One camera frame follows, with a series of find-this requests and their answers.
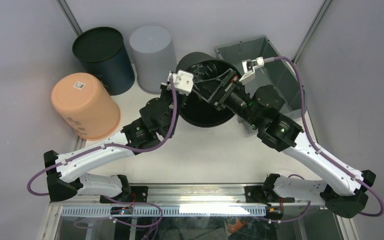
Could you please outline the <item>black cylindrical bin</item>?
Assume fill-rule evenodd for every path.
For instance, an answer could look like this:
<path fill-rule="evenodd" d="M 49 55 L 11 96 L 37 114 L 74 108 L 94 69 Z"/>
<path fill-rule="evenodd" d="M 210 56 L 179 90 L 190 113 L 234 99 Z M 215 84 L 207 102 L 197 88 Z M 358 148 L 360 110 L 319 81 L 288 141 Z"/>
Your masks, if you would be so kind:
<path fill-rule="evenodd" d="M 217 110 L 213 103 L 206 102 L 220 85 L 219 77 L 225 77 L 231 71 L 235 71 L 238 77 L 242 76 L 234 65 L 196 51 L 185 55 L 177 64 L 176 70 L 193 74 L 192 92 L 180 110 L 180 116 L 187 123 L 200 128 L 212 128 L 234 117 L 235 114 L 230 109 Z"/>

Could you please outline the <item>grey plastic bucket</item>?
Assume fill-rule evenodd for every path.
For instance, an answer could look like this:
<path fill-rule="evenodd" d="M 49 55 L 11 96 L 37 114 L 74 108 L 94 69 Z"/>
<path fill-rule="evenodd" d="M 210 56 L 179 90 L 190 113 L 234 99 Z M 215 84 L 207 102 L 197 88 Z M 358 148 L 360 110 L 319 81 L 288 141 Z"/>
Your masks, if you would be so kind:
<path fill-rule="evenodd" d="M 161 92 L 160 84 L 177 66 L 170 32 L 159 25 L 144 25 L 129 37 L 139 87 L 147 93 Z"/>

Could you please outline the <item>grey storage crate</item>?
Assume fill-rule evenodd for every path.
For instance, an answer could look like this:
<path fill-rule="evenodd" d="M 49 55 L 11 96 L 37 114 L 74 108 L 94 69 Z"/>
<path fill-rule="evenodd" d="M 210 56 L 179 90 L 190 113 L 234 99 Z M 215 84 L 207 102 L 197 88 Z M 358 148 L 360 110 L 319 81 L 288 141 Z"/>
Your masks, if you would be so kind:
<path fill-rule="evenodd" d="M 242 61 L 278 57 L 280 54 L 265 36 L 239 40 L 214 48 L 216 57 L 234 65 L 244 74 Z M 265 63 L 255 71 L 255 78 L 245 84 L 245 92 L 254 95 L 257 88 L 272 85 L 285 100 L 280 112 L 291 119 L 301 118 L 301 92 L 291 65 L 284 60 Z"/>

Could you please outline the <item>dark blue cylindrical container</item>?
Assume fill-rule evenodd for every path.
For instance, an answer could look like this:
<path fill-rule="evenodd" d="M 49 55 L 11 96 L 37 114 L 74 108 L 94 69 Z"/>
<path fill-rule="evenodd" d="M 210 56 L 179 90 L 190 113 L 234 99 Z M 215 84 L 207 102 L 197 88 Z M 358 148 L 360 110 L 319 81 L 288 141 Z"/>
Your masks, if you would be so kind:
<path fill-rule="evenodd" d="M 83 32 L 74 40 L 72 53 L 111 96 L 127 92 L 135 83 L 124 37 L 113 27 L 99 26 Z"/>

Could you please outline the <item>orange plastic bucket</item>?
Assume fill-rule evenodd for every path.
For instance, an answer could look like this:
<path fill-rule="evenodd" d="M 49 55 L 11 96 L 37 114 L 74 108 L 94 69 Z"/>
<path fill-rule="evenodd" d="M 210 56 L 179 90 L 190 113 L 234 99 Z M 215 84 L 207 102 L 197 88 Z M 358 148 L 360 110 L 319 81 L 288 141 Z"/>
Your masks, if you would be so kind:
<path fill-rule="evenodd" d="M 86 140 L 109 136 L 121 120 L 119 106 L 92 74 L 76 72 L 65 76 L 51 91 L 54 109 Z"/>

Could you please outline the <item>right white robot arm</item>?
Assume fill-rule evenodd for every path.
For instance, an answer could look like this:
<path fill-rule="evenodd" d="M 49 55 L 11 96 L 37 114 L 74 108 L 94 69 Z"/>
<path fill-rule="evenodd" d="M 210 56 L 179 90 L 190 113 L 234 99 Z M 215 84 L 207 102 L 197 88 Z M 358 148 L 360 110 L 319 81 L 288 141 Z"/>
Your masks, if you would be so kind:
<path fill-rule="evenodd" d="M 242 76 L 231 67 L 223 71 L 204 67 L 194 70 L 193 92 L 216 109 L 228 109 L 251 125 L 267 147 L 302 163 L 319 180 L 267 176 L 262 196 L 274 203 L 284 198 L 322 203 L 343 218 L 363 215 L 376 175 L 345 164 L 311 138 L 305 124 L 281 113 L 285 101 L 272 85 L 260 86 L 253 95 L 245 90 Z"/>

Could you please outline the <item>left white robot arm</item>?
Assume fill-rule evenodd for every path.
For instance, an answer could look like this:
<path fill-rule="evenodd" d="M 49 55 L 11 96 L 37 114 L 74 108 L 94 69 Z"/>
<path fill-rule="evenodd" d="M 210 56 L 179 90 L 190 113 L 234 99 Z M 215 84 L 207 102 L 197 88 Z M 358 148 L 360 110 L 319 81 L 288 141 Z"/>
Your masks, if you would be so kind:
<path fill-rule="evenodd" d="M 125 203 L 131 189 L 125 175 L 102 176 L 91 170 L 115 160 L 134 157 L 161 147 L 175 132 L 179 113 L 188 93 L 171 90 L 169 82 L 160 86 L 160 97 L 149 100 L 140 109 L 140 118 L 122 127 L 110 137 L 83 149 L 58 154 L 43 154 L 46 184 L 52 202 L 79 195 L 101 195 Z"/>

